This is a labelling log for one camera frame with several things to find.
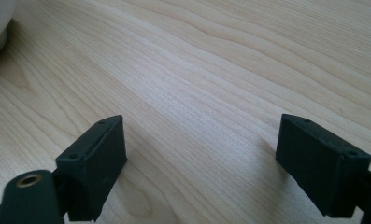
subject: light wood surface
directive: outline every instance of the light wood surface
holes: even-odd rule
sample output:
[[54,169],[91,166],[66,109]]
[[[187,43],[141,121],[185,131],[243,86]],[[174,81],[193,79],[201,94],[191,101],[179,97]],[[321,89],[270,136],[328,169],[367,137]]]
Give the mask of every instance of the light wood surface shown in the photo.
[[360,222],[323,217],[275,151],[290,113],[371,154],[371,0],[19,0],[8,30],[0,200],[121,114],[97,223]]

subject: small hole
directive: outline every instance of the small hole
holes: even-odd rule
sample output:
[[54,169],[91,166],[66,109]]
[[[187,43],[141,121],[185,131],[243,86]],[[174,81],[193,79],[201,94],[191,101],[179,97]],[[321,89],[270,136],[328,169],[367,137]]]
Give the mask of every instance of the small hole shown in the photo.
[[78,153],[74,153],[74,154],[71,154],[69,155],[69,159],[76,159],[78,157]]
[[17,187],[27,188],[27,187],[33,186],[34,184],[39,182],[39,180],[41,179],[42,179],[42,175],[28,175],[28,176],[23,177],[17,182]]

